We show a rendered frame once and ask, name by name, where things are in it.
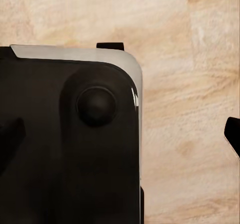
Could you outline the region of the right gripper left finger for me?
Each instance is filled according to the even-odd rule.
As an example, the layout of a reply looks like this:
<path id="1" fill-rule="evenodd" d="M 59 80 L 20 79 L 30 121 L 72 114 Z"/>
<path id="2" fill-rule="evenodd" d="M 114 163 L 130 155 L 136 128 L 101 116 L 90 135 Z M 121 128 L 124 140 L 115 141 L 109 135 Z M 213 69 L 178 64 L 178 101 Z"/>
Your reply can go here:
<path id="1" fill-rule="evenodd" d="M 0 177 L 26 137 L 22 117 L 0 122 Z"/>

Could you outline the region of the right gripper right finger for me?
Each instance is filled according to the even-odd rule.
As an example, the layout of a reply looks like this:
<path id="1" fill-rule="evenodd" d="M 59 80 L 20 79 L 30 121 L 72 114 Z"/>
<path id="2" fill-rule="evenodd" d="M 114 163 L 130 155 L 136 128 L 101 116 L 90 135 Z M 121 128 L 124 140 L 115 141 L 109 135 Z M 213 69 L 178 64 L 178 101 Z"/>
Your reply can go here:
<path id="1" fill-rule="evenodd" d="M 235 117 L 229 117 L 227 119 L 224 135 L 240 156 L 240 119 Z"/>

